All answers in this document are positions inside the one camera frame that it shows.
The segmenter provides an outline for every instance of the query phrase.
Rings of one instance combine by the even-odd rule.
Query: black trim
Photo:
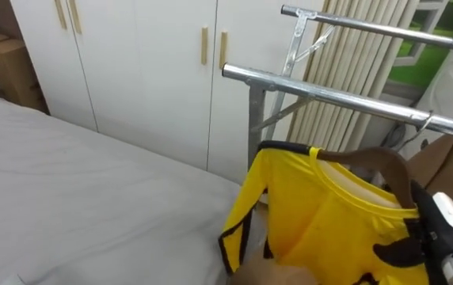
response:
[[[244,256],[246,254],[246,246],[249,239],[249,229],[251,228],[251,218],[253,216],[253,210],[255,206],[251,207],[246,216],[238,222],[235,226],[232,226],[230,229],[225,230],[222,234],[219,235],[218,244],[219,250],[221,251],[221,258],[223,260],[223,265],[225,266],[226,273],[231,276],[234,274],[230,262],[228,262],[227,249],[225,248],[224,238],[233,234],[240,226],[242,226],[242,236],[241,236],[241,248],[239,249],[239,264],[242,264],[244,261]]]
[[[221,259],[223,261],[223,265],[225,266],[226,273],[231,276],[234,274],[234,271],[232,270],[232,267],[230,266],[230,262],[228,262],[228,255],[227,255],[227,249],[225,249],[225,243],[223,242],[223,238],[220,237],[218,239],[219,243],[219,250],[221,251]]]
[[[272,254],[271,247],[268,245],[268,238],[265,239],[264,258],[265,259],[273,259],[274,258],[274,254]]]
[[[248,246],[249,229],[251,228],[251,218],[253,217],[253,209],[244,217],[242,224],[241,248],[239,249],[239,264],[244,263],[244,256],[246,254],[246,247]]]
[[[294,142],[281,142],[281,141],[263,141],[260,142],[258,146],[258,151],[263,149],[277,149],[277,150],[287,150],[297,154],[309,155],[309,150],[311,146],[294,143]]]
[[[376,281],[372,273],[366,273],[360,277],[359,281],[355,282],[353,285],[360,285],[362,283],[367,283],[369,285],[379,285],[379,281]]]

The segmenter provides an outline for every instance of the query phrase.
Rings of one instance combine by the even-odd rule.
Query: white bed sheet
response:
[[[224,284],[238,185],[0,100],[0,284]]]

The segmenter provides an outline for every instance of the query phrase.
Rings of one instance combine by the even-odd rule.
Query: white wardrobe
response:
[[[219,67],[225,60],[279,73],[296,21],[281,15],[281,6],[321,10],[323,2],[12,5],[53,116],[241,181],[247,170],[248,89],[223,78]],[[316,26],[309,23],[303,48]],[[296,78],[305,65],[295,68]],[[276,139],[286,138],[289,122],[278,125]]]

